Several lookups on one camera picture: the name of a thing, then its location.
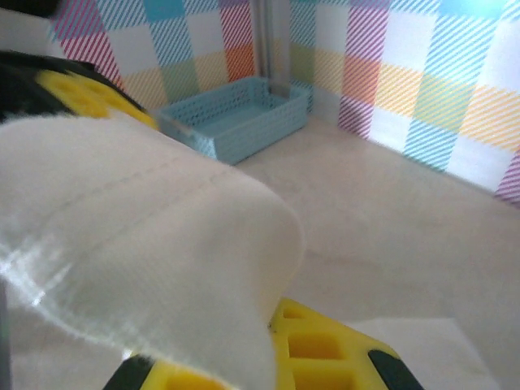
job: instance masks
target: white fabric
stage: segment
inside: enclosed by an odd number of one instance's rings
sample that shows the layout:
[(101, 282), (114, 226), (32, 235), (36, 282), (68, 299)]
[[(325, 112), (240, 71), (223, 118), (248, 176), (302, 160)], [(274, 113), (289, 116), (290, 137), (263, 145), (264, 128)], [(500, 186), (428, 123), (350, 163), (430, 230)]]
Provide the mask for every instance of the white fabric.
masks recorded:
[(275, 386), (267, 332), (303, 253), (294, 213), (133, 120), (0, 127), (0, 271), (90, 340)]
[(500, 390), (451, 318), (377, 318), (346, 324), (391, 345), (425, 390)]

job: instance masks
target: white floor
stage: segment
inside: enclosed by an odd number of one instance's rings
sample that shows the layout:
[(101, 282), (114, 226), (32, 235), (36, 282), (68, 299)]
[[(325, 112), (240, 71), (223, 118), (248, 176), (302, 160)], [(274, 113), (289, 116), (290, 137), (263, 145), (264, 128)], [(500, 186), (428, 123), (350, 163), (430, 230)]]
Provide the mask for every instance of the white floor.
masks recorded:
[[(518, 388), (520, 210), (316, 119), (240, 169), (301, 216), (309, 250), (290, 297), (350, 322), (454, 318)], [(15, 389), (101, 389), (119, 365), (22, 310), (11, 319)]]

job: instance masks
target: blue plastic basket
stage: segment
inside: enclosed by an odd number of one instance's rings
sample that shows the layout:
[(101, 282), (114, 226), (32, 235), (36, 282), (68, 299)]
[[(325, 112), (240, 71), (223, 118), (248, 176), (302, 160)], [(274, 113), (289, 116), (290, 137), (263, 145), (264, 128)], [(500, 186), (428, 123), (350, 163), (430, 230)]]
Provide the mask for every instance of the blue plastic basket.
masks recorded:
[[(269, 93), (268, 81), (246, 77), (164, 107), (161, 132), (190, 148), (234, 165), (307, 124), (309, 93), (291, 87), (289, 98)], [(189, 126), (187, 133), (170, 120)]]

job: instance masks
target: colorful checkered wall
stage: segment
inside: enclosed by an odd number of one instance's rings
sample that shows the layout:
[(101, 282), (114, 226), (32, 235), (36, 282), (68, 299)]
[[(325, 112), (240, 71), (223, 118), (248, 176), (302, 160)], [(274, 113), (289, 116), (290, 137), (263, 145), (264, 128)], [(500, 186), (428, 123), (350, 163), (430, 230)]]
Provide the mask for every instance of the colorful checkered wall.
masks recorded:
[(520, 206), (520, 0), (291, 1), (317, 116)]
[(254, 74), (248, 0), (67, 0), (51, 30), (147, 108)]

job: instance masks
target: wall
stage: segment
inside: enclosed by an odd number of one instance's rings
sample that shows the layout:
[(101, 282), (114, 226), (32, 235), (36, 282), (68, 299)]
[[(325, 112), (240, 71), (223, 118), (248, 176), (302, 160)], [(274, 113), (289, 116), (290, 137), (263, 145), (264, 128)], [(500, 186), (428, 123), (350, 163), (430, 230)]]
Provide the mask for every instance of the wall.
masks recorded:
[(147, 108), (254, 73), (248, 0), (67, 0), (53, 53), (96, 63)]
[(520, 1), (291, 9), (292, 78), (316, 115), (520, 205)]

